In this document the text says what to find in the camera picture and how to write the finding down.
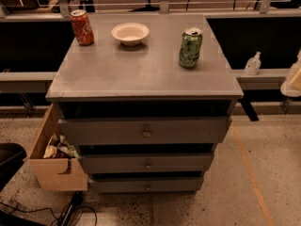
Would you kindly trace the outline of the snack bags in drawer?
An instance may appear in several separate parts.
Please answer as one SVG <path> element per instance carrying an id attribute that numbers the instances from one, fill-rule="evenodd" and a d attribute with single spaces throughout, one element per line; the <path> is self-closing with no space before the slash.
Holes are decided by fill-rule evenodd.
<path id="1" fill-rule="evenodd" d="M 78 152 L 64 135 L 53 134 L 49 139 L 43 158 L 77 158 Z"/>

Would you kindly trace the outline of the top grey drawer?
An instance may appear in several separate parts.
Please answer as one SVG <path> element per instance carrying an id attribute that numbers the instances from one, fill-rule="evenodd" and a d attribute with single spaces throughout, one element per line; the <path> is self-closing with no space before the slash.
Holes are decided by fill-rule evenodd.
<path id="1" fill-rule="evenodd" d="M 160 120 L 60 120 L 73 145 L 219 143 L 230 117 Z"/>

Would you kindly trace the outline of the open wooden side drawer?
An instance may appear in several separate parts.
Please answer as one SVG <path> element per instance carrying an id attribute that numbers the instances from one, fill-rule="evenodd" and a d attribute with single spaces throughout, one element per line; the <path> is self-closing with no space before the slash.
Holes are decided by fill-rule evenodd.
<path id="1" fill-rule="evenodd" d="M 40 129 L 33 140 L 29 163 L 37 176 L 40 187 L 50 191 L 87 190 L 87 175 L 76 158 L 44 158 L 46 146 L 53 134 L 61 135 L 59 117 L 50 105 Z"/>

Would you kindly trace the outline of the white paper bowl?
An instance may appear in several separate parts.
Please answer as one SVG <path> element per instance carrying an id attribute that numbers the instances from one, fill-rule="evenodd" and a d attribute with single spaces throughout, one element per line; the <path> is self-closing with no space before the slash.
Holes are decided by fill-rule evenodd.
<path id="1" fill-rule="evenodd" d="M 125 23 L 119 24 L 112 29 L 112 36 L 126 46 L 136 46 L 142 42 L 150 33 L 143 24 Z"/>

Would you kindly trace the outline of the white object at right edge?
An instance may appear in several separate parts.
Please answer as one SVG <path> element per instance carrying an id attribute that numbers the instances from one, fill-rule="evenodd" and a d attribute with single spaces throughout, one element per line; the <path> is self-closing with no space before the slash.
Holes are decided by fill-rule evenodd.
<path id="1" fill-rule="evenodd" d="M 301 96 L 301 50 L 298 52 L 297 61 L 289 69 L 280 91 L 288 97 Z"/>

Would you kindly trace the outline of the grey drawer cabinet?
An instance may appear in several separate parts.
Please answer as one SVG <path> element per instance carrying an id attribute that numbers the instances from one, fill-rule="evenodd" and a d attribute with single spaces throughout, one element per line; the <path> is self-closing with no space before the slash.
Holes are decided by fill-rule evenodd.
<path id="1" fill-rule="evenodd" d="M 202 15 L 94 14 L 95 42 L 73 44 L 66 54 L 47 99 L 59 120 L 160 120 L 230 117 L 243 95 Z M 149 35 L 136 46 L 112 36 L 125 23 L 145 25 Z M 182 33 L 202 32 L 198 64 L 179 63 Z M 131 153 L 211 153 L 219 143 L 73 145 L 80 156 Z M 87 185 L 100 181 L 204 177 L 205 171 L 94 173 Z"/>

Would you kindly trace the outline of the green soda can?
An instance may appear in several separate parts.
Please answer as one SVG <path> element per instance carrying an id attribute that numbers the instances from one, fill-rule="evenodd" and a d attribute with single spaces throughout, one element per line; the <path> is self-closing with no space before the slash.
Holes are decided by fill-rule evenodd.
<path id="1" fill-rule="evenodd" d="M 186 29 L 182 33 L 182 44 L 179 52 L 179 63 L 184 68 L 194 68 L 198 64 L 202 32 L 196 27 Z"/>

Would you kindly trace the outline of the bottom grey drawer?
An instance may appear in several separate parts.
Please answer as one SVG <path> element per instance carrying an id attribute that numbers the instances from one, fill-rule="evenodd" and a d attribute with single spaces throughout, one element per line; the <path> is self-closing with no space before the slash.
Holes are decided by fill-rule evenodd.
<path id="1" fill-rule="evenodd" d="M 89 184 L 97 193 L 138 193 L 138 192 L 183 192 L 197 191 L 203 183 L 202 177 L 173 179 L 142 179 L 121 181 L 100 181 Z"/>

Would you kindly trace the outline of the orange soda can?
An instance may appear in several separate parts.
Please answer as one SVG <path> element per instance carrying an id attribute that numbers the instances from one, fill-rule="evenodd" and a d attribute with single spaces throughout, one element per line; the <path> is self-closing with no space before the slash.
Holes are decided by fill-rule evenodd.
<path id="1" fill-rule="evenodd" d="M 93 31 L 85 10 L 76 9 L 71 12 L 71 27 L 80 45 L 90 45 L 94 42 Z"/>

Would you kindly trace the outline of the grey drawer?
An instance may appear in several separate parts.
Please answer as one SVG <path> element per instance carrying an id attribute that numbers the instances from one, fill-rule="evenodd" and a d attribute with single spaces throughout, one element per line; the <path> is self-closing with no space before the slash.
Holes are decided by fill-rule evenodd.
<path id="1" fill-rule="evenodd" d="M 138 192 L 183 192 L 197 191 L 203 183 L 202 177 L 173 179 L 142 179 L 121 181 L 100 181 L 89 184 L 97 193 L 138 193 Z"/>
<path id="2" fill-rule="evenodd" d="M 212 161 L 211 153 L 91 154 L 79 157 L 87 174 L 205 171 Z"/>
<path id="3" fill-rule="evenodd" d="M 230 117 L 160 120 L 60 120 L 73 145 L 219 143 Z"/>

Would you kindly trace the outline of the black object at left edge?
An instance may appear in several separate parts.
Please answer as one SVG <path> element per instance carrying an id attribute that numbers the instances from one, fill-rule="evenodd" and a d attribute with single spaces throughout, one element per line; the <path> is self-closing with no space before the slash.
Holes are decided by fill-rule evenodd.
<path id="1" fill-rule="evenodd" d="M 17 143 L 0 143 L 0 190 L 23 165 L 25 149 Z"/>

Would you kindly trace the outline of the middle grey drawer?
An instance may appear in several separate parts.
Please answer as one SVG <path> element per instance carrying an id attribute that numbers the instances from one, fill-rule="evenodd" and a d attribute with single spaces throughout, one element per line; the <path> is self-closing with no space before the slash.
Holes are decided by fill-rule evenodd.
<path id="1" fill-rule="evenodd" d="M 79 157 L 87 174 L 205 171 L 212 161 L 211 153 L 91 154 Z"/>

